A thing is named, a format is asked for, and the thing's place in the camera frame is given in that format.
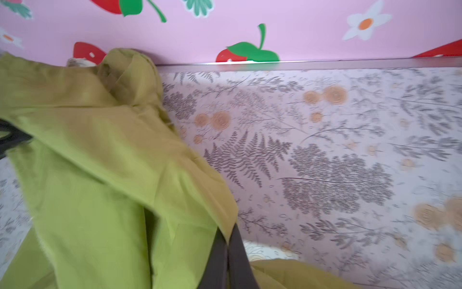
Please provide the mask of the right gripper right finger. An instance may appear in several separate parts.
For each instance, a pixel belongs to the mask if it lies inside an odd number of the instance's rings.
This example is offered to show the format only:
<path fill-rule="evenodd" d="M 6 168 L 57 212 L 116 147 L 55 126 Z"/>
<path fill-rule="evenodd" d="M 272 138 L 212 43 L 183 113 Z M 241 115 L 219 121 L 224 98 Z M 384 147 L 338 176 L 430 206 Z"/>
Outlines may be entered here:
<path fill-rule="evenodd" d="M 259 289 L 237 224 L 228 244 L 228 276 L 230 289 Z"/>

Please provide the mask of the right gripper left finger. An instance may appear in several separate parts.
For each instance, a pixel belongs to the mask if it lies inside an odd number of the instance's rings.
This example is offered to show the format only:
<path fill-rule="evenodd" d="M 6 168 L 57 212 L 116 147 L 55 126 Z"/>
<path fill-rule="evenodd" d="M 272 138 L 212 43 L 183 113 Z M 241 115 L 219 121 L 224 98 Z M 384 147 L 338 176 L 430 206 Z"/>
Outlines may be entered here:
<path fill-rule="evenodd" d="M 217 230 L 209 259 L 198 289 L 226 289 L 228 247 L 225 237 Z"/>

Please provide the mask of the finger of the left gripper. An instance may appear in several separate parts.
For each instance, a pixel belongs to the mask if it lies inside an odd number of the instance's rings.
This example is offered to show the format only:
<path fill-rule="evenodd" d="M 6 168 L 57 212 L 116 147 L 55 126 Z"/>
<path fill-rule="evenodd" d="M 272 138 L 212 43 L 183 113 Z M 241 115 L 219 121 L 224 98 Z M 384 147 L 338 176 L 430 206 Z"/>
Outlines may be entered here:
<path fill-rule="evenodd" d="M 6 157 L 6 151 L 17 145 L 30 141 L 32 137 L 17 129 L 12 124 L 1 120 L 1 159 Z"/>

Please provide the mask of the green zip-up jacket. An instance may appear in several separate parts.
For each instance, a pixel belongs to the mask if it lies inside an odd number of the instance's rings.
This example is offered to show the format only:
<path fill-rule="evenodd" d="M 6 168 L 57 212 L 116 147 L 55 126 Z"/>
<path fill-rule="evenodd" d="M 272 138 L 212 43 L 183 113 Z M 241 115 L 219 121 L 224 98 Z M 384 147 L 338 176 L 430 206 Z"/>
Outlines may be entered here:
<path fill-rule="evenodd" d="M 6 151 L 32 227 L 4 289 L 197 289 L 238 207 L 177 134 L 149 57 L 113 49 L 93 67 L 4 53 L 1 120 L 32 137 Z M 260 289 L 350 289 L 296 260 L 250 262 Z"/>

